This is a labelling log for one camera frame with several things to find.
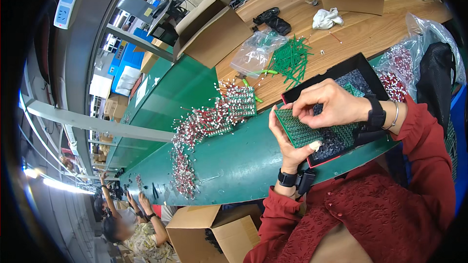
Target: led light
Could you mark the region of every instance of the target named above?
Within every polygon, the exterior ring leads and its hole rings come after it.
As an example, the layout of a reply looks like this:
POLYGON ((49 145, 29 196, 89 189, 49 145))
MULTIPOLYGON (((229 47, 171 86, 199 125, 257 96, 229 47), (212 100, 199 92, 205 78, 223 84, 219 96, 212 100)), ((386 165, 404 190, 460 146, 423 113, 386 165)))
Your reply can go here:
POLYGON ((38 177, 38 173, 33 169, 26 168, 26 169, 23 169, 23 172, 31 178, 36 179, 38 177))
POLYGON ((52 180, 52 179, 49 179, 49 178, 44 178, 44 184, 46 184, 47 186, 56 188, 56 189, 66 190, 66 191, 73 192, 73 193, 83 193, 83 194, 94 195, 94 192, 79 189, 77 187, 73 187, 71 185, 67 185, 67 184, 64 184, 62 182, 55 181, 55 180, 52 180))

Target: smartwatch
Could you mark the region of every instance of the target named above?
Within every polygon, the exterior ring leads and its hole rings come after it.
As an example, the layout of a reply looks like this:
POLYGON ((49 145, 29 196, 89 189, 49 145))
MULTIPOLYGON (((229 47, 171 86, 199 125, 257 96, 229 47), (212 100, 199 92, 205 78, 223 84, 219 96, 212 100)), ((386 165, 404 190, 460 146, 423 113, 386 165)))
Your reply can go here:
POLYGON ((293 187, 296 185, 296 180, 297 180, 297 174, 288 174, 288 173, 282 173, 281 169, 279 170, 278 174, 278 181, 281 186, 284 187, 293 187))
POLYGON ((364 97, 371 102, 372 106, 372 110, 369 111, 367 125, 370 127, 382 128, 385 123, 387 113, 382 109, 379 100, 374 94, 366 94, 364 97))

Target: floral shirt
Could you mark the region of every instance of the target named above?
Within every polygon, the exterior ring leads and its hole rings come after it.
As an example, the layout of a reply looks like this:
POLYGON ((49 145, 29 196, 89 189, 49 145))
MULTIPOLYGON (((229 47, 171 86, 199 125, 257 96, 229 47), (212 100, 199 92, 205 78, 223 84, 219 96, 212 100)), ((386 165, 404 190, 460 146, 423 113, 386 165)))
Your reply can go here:
POLYGON ((150 223, 141 223, 135 225, 135 233, 127 240, 124 245, 131 249, 136 255, 148 259, 162 260, 174 254, 174 249, 168 242, 157 246, 155 230, 150 223))

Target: red sleeve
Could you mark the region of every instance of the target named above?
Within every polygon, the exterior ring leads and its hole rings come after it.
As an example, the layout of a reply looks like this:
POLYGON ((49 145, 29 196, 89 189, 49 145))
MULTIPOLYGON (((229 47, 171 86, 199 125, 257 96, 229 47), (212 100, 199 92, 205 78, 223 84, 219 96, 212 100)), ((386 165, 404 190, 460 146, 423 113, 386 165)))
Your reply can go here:
POLYGON ((412 161, 409 190, 423 197, 439 227, 446 230, 455 216, 455 186, 444 130, 425 103, 416 104, 411 97, 406 103, 406 119, 398 136, 392 137, 403 142, 403 154, 412 161))
POLYGON ((300 221, 296 213, 303 198, 299 201, 279 195, 270 187, 268 197, 263 201, 265 212, 261 216, 262 225, 258 230, 260 243, 247 253, 244 263, 261 263, 267 254, 285 242, 300 221))

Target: hand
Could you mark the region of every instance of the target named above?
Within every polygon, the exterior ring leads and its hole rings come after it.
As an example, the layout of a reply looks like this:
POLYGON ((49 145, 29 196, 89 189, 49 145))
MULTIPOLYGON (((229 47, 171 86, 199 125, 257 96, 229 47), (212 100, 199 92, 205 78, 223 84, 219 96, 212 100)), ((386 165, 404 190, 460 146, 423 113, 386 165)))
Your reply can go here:
POLYGON ((107 178, 108 171, 105 171, 101 174, 101 180, 105 180, 107 178))
POLYGON ((128 199, 128 203, 132 204, 135 202, 135 200, 133 199, 133 195, 130 194, 130 191, 127 191, 127 199, 128 199))
MULTIPOLYGON (((282 106, 282 109, 290 109, 293 104, 289 103, 282 106)), ((274 110, 278 110, 276 105, 273 106, 270 111, 268 127, 275 135, 276 140, 279 144, 279 149, 283 154, 283 166, 281 167, 282 172, 288 174, 297 173, 297 166, 304 161, 309 155, 313 154, 314 150, 311 149, 308 145, 301 147, 300 149, 295 149, 292 143, 289 141, 289 137, 286 132, 284 132, 283 126, 279 123, 278 118, 274 110)))
POLYGON ((303 91, 293 103, 292 115, 311 128, 345 125, 367 121, 372 110, 371 102, 365 97, 356 97, 337 85, 332 79, 312 85, 303 91), (314 116, 313 106, 323 104, 322 113, 314 116))
POLYGON ((140 192, 138 194, 138 200, 140 201, 141 207, 143 207, 143 210, 145 213, 148 215, 148 213, 152 213, 153 209, 151 208, 151 204, 149 203, 149 199, 143 194, 143 192, 140 192))

